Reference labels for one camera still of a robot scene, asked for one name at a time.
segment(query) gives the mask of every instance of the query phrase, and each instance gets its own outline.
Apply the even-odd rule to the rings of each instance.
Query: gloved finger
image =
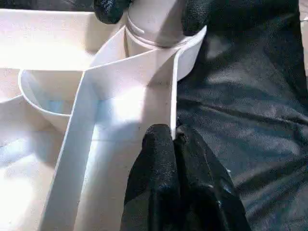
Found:
[[[250,230],[228,172],[201,135],[180,126],[174,146],[182,201],[195,212],[202,230]]]
[[[121,231],[177,230],[180,189],[174,147],[167,125],[145,133],[128,177]]]
[[[131,0],[94,0],[94,12],[103,23],[116,24]]]
[[[184,35],[195,35],[207,25],[211,13],[218,7],[218,1],[184,0],[181,20]]]

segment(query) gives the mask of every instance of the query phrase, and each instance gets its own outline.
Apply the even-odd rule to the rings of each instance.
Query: round cylinder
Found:
[[[134,0],[128,10],[128,28],[150,45],[172,47],[189,37],[183,35],[183,0]]]

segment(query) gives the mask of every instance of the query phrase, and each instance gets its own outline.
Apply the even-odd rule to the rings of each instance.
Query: white surface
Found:
[[[300,20],[308,21],[308,0],[299,0]]]
[[[23,70],[18,83],[29,104],[65,131],[81,76],[81,71]]]
[[[46,128],[0,147],[1,231],[37,230],[61,143]]]
[[[142,137],[154,123],[174,136],[176,83],[206,32],[161,49],[125,21],[0,10],[0,230],[119,228]]]
[[[106,25],[90,12],[0,9],[0,67],[83,70],[124,19]]]

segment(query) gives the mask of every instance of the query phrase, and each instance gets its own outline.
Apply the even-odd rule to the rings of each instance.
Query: white plastic part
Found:
[[[18,84],[29,104],[65,132],[81,76],[81,71],[23,70]]]
[[[90,12],[0,9],[0,67],[84,70],[125,22],[103,24]]]
[[[123,42],[124,32],[107,44]],[[168,124],[175,136],[176,83],[193,68],[205,32],[181,47],[114,56],[111,63],[107,46],[99,51],[77,91],[40,230],[119,230],[142,137],[155,123]]]
[[[193,68],[206,27],[160,48],[168,46],[139,38],[124,22],[107,26],[93,13],[0,10],[0,65],[9,86],[0,90],[0,186],[14,171],[33,194],[24,197],[27,209],[19,207],[17,223],[0,229],[32,231],[40,220],[41,231],[119,230],[128,173],[146,129],[165,123],[175,137],[177,80]],[[22,69],[21,93],[14,68]],[[67,110],[55,107],[65,102]],[[67,128],[64,138],[49,122]],[[6,165],[10,156],[21,159]],[[28,188],[4,192],[11,202]]]
[[[189,40],[183,35],[184,0],[134,0],[128,10],[128,27],[139,40],[173,47]]]

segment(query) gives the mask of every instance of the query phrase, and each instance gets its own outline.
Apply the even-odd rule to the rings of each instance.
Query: black glove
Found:
[[[94,0],[96,17],[103,23],[115,24],[133,0]],[[209,12],[217,0],[184,0],[182,27],[184,35],[198,33],[208,22]]]
[[[248,231],[243,204],[223,165],[193,129],[173,142],[151,126],[128,178],[121,231]]]

